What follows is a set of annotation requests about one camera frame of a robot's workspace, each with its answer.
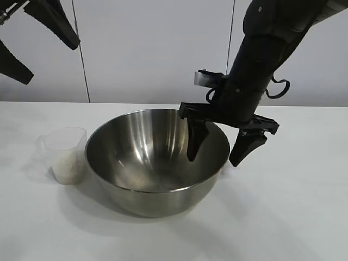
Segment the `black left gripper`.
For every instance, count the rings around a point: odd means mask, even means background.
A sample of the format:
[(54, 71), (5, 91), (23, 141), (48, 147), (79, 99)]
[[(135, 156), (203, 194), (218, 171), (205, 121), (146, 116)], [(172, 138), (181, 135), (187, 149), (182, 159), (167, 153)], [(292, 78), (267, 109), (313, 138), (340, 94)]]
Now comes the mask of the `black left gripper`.
[[(1, 1), (1, 25), (4, 25), (21, 7), (52, 31), (67, 47), (78, 48), (80, 39), (72, 28), (60, 1)], [(23, 65), (1, 41), (1, 74), (27, 85), (34, 74)]]

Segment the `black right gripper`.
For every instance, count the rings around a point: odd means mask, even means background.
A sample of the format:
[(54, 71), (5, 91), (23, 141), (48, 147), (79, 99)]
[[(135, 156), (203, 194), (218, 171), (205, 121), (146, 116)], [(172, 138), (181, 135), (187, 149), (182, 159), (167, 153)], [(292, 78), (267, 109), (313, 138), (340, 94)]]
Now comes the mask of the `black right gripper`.
[(270, 118), (255, 114), (261, 97), (279, 98), (267, 90), (247, 90), (237, 88), (230, 95), (225, 93), (226, 77), (196, 77), (194, 84), (209, 88), (206, 103), (183, 102), (179, 116), (187, 118), (187, 157), (194, 161), (205, 138), (209, 135), (206, 122), (216, 122), (240, 129), (231, 150), (229, 161), (238, 166), (252, 151), (263, 146), (267, 137), (264, 132), (275, 134), (279, 124)]

